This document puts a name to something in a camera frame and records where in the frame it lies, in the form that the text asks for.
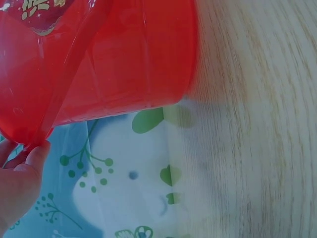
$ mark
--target wood grain surface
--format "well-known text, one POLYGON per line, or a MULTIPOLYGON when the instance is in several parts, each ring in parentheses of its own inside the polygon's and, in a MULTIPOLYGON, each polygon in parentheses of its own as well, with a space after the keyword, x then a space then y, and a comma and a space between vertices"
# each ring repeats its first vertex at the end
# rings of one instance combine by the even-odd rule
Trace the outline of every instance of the wood grain surface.
POLYGON ((196 2, 195 82, 164 110, 188 125, 167 130, 180 237, 317 238, 317 0, 196 2))

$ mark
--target finger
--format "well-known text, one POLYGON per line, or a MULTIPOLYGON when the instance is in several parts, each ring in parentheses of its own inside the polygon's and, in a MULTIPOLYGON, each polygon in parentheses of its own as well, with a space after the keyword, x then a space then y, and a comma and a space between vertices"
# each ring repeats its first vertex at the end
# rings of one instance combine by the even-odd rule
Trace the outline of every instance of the finger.
POLYGON ((28 153, 26 151, 21 151, 14 159, 8 161, 4 165, 4 169, 13 169, 16 166, 22 164, 25 160, 26 157, 28 156, 28 153))
POLYGON ((3 140, 0 143, 0 168, 5 164, 11 152, 15 149, 17 144, 9 140, 3 140))
POLYGON ((41 146, 34 148, 25 160, 25 164, 31 166, 39 177, 42 177, 44 162, 50 152, 51 144, 45 141, 41 146))

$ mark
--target green dot pattern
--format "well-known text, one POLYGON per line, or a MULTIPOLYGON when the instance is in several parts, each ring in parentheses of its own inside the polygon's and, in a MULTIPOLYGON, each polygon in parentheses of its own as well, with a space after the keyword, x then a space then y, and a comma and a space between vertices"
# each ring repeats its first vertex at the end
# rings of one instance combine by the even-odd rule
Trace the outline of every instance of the green dot pattern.
POLYGON ((49 198, 50 200, 53 200, 54 195, 53 195, 52 193, 49 193, 49 194, 48 194, 48 198, 49 198))
POLYGON ((78 162, 77 163, 77 168, 79 168, 80 170, 84 168, 84 163, 83 162, 78 162))
POLYGON ((96 192, 97 192, 97 189, 96 189, 95 186, 92 186, 92 187, 91 187, 91 192, 93 192, 93 193, 96 193, 96 192))
POLYGON ((100 180, 100 184, 101 185, 106 185, 108 183, 108 181, 107 181, 107 179, 105 179, 105 178, 102 178, 101 180, 100 180))
POLYGON ((61 156, 61 158, 59 159, 59 162, 61 165, 63 166, 67 166, 69 164, 69 157, 63 155, 61 156))
POLYGON ((70 170, 70 171, 68 172, 68 176, 70 176, 71 178, 75 177, 75 176, 76 176, 75 171, 70 170))
POLYGON ((113 160, 111 158, 108 158, 105 160, 105 164, 110 167, 113 165, 113 160))
POLYGON ((103 172, 103 170, 102 170, 102 168, 97 167, 97 168, 95 168, 95 172, 96 172, 97 174, 101 174, 101 173, 103 172))

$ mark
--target white pattern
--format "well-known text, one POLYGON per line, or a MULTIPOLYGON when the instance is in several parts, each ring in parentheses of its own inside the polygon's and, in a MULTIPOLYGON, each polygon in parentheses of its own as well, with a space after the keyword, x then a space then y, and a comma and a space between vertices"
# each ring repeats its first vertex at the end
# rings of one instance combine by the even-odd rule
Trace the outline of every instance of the white pattern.
POLYGON ((128 231, 121 231, 117 234, 117 238, 134 238, 134 235, 128 231))
POLYGON ((52 238, 80 238, 80 237, 65 237, 61 235, 58 230, 53 231, 54 235, 52 235, 52 238))

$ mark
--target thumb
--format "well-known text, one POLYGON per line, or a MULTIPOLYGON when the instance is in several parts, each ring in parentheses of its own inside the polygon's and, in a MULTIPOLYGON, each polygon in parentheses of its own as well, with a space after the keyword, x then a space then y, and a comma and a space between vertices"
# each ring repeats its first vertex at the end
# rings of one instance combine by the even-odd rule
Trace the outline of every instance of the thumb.
POLYGON ((50 152, 51 144, 43 142, 41 146, 34 148, 25 160, 25 164, 31 166, 42 177, 44 162, 50 152))

